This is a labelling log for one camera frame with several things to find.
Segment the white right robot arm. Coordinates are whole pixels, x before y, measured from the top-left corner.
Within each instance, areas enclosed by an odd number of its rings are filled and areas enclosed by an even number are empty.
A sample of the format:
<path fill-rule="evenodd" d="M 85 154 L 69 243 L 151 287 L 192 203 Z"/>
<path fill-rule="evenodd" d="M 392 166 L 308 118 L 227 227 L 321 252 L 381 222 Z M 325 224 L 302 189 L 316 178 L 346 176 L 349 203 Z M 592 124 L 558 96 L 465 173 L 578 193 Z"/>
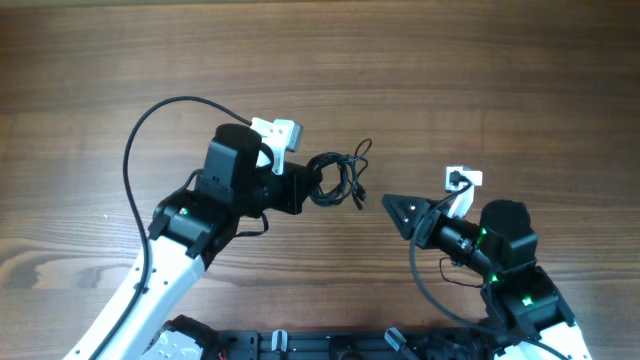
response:
<path fill-rule="evenodd" d="M 575 315 L 537 263 L 538 236 L 522 202 L 494 200 L 472 223 L 435 200 L 386 194 L 382 205 L 409 253 L 436 249 L 480 275 L 487 317 L 473 323 L 429 295 L 428 301 L 469 335 L 468 359 L 588 359 Z"/>

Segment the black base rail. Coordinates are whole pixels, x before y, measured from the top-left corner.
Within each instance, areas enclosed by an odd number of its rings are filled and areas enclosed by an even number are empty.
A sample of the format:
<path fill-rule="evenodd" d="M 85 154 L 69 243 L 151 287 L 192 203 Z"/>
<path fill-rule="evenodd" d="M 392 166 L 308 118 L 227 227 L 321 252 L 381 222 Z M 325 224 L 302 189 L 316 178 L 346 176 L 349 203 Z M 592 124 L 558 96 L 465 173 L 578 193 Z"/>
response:
<path fill-rule="evenodd" d="M 219 360 L 462 360 L 485 359 L 480 337 L 461 328 L 394 332 L 273 332 L 217 333 L 206 351 Z"/>

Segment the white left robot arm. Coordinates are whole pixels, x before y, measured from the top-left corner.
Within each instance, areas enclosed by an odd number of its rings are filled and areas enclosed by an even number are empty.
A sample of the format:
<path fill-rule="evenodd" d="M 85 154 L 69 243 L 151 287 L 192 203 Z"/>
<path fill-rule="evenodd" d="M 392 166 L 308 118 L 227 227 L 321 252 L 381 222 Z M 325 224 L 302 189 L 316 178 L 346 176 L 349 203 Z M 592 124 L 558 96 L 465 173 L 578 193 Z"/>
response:
<path fill-rule="evenodd" d="M 302 132 L 284 119 L 219 126 L 203 167 L 157 205 L 145 247 L 68 358 L 139 358 L 169 312 L 238 237 L 241 218 L 264 218 L 268 209 L 300 213 L 319 182 L 285 159 L 298 150 Z"/>

